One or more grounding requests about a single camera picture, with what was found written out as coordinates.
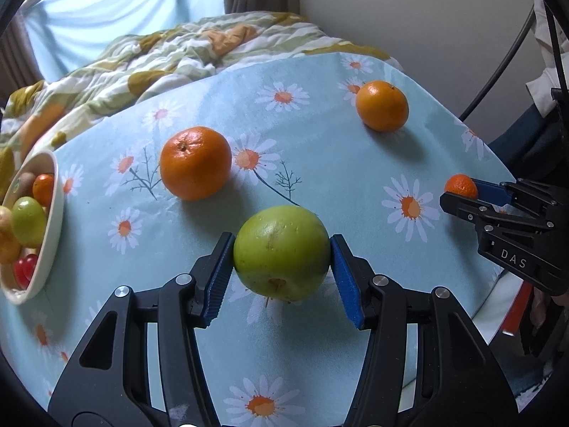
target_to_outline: light blue tablecloth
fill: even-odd
[[[362,125],[352,91],[372,79],[406,94],[402,130]],[[231,183],[189,203],[164,188],[157,166],[164,142],[194,125],[223,133],[235,158]],[[237,233],[287,199],[318,214],[330,235],[342,233],[377,273],[422,291],[445,285],[470,315],[496,281],[494,265],[476,253],[473,227],[444,214],[438,198],[459,172],[511,176],[450,112],[377,59],[324,54],[220,74],[117,114],[56,155],[67,195],[49,280],[21,307],[0,301],[15,371],[43,406],[117,286],[163,285],[209,253],[222,231]],[[410,335],[406,381],[416,361]],[[331,275],[300,304],[267,302],[233,275],[219,317],[197,332],[221,422],[246,427],[341,424],[368,336],[346,319]],[[153,403],[163,406],[152,364]]]

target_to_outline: white bowl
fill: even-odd
[[[14,278],[12,265],[0,265],[0,286],[4,295],[10,302],[15,305],[21,305],[25,301],[31,299],[46,283],[47,276],[53,265],[55,252],[58,248],[59,235],[62,231],[63,221],[63,186],[59,181],[58,163],[55,155],[51,151],[41,151],[34,155],[28,161],[24,162],[22,168],[12,180],[4,202],[2,205],[11,209],[16,200],[19,199],[15,193],[19,185],[19,177],[24,172],[32,172],[34,175],[53,174],[54,188],[51,205],[49,207],[49,215],[47,217],[46,233],[43,236],[42,247],[39,251],[38,263],[32,276],[30,285],[26,290],[21,290]],[[23,248],[20,256],[25,257],[32,249]]]

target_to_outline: tangerine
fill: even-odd
[[[32,185],[33,198],[42,207],[49,207],[53,197],[53,185],[55,181],[51,174],[41,174],[36,177]]]
[[[361,120],[376,131],[398,130],[409,117],[409,103],[403,91],[381,80],[359,89],[356,110]]]
[[[181,199],[211,196],[229,179],[231,148],[227,139],[207,127],[192,127],[170,138],[160,153],[164,186]]]
[[[445,183],[445,192],[453,192],[469,199],[478,199],[478,188],[472,178],[465,174],[453,175]]]

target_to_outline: white shirt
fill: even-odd
[[[545,14],[545,5],[543,0],[534,0],[534,11],[536,12],[536,27],[534,28],[534,32],[537,43],[541,48],[541,54],[546,68],[540,78],[529,82],[526,86],[537,109],[541,113],[542,117],[545,117],[555,107],[555,101],[551,98],[551,89],[559,88],[559,77],[557,76],[557,70],[555,69],[553,48],[551,47],[551,37],[549,36],[549,27],[547,26],[547,16]],[[557,23],[555,24],[555,28],[559,39],[565,78],[567,78],[567,81],[569,82],[569,39],[567,39],[567,36],[563,33]]]

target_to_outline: light blue curtain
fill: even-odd
[[[223,0],[42,0],[24,13],[48,81],[89,64],[113,39],[224,14]]]

